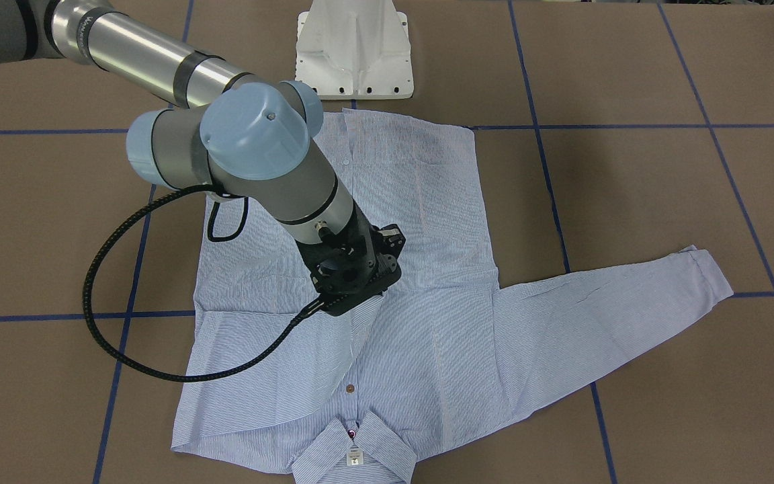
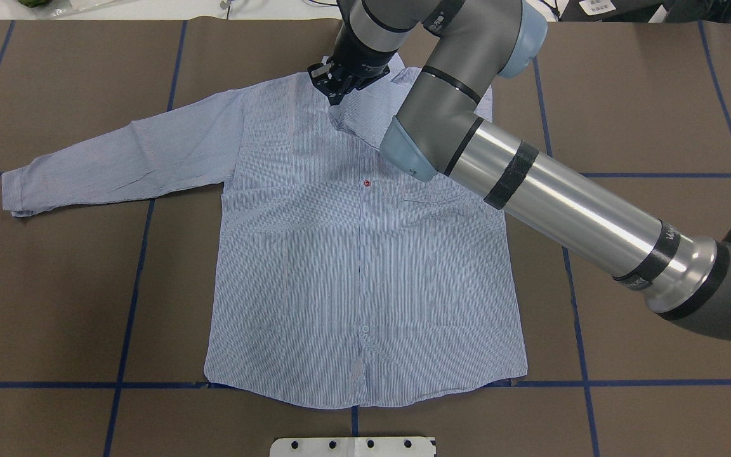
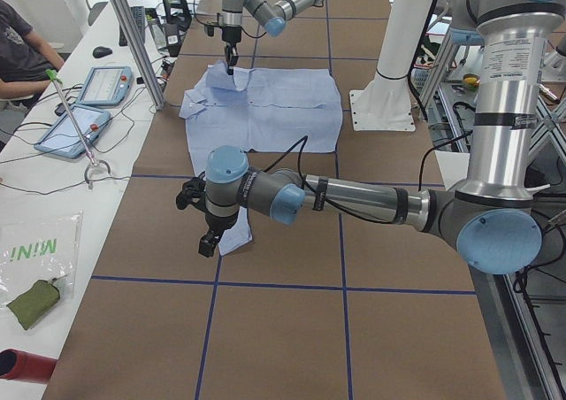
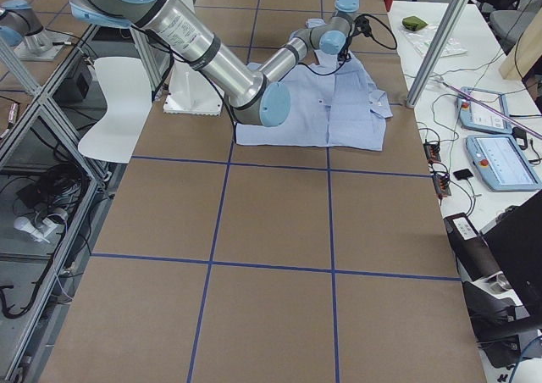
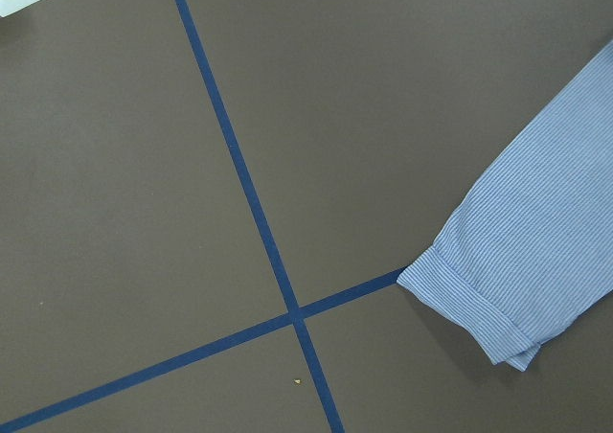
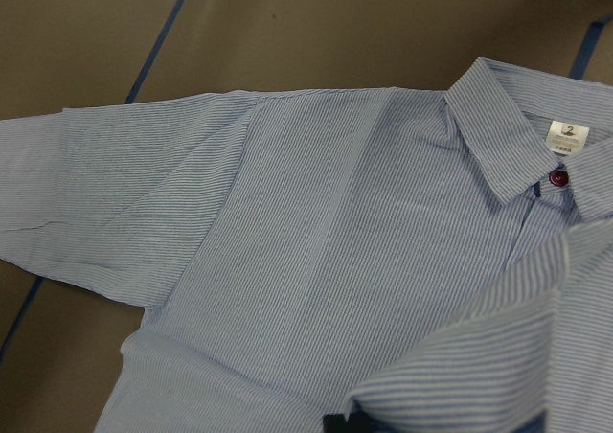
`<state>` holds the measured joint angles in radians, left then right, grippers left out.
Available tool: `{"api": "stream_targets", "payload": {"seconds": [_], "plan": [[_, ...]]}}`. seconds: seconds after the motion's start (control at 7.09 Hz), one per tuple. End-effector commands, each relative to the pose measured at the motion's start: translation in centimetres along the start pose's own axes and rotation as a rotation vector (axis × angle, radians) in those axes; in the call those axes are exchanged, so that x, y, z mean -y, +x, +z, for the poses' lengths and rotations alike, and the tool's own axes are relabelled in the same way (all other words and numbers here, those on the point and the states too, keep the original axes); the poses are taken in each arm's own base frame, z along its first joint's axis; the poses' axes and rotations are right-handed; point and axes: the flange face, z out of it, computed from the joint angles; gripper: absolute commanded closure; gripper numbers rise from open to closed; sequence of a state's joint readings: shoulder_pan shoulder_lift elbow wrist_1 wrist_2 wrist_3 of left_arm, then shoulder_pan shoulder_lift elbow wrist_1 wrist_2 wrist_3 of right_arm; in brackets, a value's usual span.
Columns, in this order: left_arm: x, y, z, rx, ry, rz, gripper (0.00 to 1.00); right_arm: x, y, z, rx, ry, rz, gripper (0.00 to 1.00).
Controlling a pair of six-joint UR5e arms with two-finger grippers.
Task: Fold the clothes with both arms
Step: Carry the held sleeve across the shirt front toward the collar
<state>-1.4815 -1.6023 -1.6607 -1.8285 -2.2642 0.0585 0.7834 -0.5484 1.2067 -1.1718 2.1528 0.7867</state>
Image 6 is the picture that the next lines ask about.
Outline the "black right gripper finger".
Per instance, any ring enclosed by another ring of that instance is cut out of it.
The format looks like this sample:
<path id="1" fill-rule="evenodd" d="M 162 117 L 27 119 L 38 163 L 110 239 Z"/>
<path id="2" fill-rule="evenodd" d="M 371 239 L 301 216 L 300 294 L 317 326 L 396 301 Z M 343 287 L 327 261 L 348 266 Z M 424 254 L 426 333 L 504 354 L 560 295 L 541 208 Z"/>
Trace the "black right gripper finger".
<path id="1" fill-rule="evenodd" d="M 322 417 L 323 433 L 375 433 L 382 431 L 383 424 L 360 403 L 356 403 L 348 414 L 327 413 Z"/>

